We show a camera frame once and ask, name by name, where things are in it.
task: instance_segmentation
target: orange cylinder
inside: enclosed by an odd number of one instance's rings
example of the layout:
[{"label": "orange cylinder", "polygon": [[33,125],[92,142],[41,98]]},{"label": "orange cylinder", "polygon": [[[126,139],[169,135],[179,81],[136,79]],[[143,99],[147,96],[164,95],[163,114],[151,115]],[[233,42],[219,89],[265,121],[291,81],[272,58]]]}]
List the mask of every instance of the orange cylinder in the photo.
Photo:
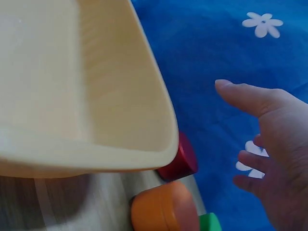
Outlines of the orange cylinder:
[{"label": "orange cylinder", "polygon": [[138,194],[131,206],[134,231],[199,231],[193,197],[180,182]]}]

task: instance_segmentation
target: red cylinder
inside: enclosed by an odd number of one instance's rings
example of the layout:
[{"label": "red cylinder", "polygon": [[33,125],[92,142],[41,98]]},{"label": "red cylinder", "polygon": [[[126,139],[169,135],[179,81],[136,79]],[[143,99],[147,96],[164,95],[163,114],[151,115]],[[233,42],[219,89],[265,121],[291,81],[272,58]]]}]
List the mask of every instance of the red cylinder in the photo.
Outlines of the red cylinder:
[{"label": "red cylinder", "polygon": [[165,181],[174,181],[192,175],[198,171],[198,163],[193,147],[186,135],[179,133],[179,149],[174,160],[157,170]]}]

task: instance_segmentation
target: hand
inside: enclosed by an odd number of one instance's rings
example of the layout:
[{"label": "hand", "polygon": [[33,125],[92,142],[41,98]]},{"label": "hand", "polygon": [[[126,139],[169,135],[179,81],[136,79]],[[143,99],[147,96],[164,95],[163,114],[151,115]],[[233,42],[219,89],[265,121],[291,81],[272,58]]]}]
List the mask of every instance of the hand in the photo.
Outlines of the hand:
[{"label": "hand", "polygon": [[259,120],[255,145],[269,157],[240,151],[239,161],[265,176],[236,176],[234,184],[257,196],[277,230],[308,230],[308,104],[280,89],[217,80],[229,104]]}]

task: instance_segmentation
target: wooden surface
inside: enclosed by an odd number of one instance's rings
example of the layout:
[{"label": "wooden surface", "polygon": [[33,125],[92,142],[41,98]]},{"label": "wooden surface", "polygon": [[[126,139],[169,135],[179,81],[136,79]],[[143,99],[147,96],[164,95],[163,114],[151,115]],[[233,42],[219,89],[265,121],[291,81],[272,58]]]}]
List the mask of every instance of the wooden surface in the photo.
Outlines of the wooden surface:
[{"label": "wooden surface", "polygon": [[[194,178],[182,182],[198,213],[205,213]],[[129,200],[161,183],[153,171],[52,180],[0,177],[0,231],[130,231]]]}]

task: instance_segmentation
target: green toy block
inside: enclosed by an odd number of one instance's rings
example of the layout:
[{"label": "green toy block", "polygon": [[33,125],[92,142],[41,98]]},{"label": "green toy block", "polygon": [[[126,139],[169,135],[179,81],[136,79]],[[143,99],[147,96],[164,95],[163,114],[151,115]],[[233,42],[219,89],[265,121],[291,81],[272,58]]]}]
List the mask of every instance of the green toy block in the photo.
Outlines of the green toy block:
[{"label": "green toy block", "polygon": [[218,218],[214,213],[199,216],[200,231],[222,231]]}]

